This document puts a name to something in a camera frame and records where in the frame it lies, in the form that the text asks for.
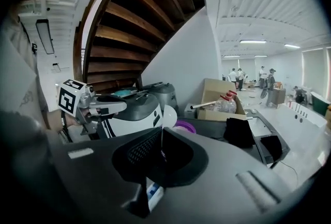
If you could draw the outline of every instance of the floor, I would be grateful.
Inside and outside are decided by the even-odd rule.
[[[311,132],[298,131],[291,121],[285,122],[279,110],[266,107],[267,98],[261,99],[258,87],[237,91],[244,109],[259,111],[281,134],[291,148],[286,158],[274,167],[274,171],[287,183],[291,190],[298,188],[312,176],[326,161],[331,148],[331,131],[328,128]]]

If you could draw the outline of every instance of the clear plastic bottle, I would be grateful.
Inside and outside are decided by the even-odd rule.
[[[229,110],[229,99],[221,95],[215,103],[214,111],[229,113]]]
[[[233,91],[227,92],[227,97],[229,99],[229,113],[234,114],[237,111],[237,104],[235,100],[233,99],[234,95],[237,95],[237,93]]]

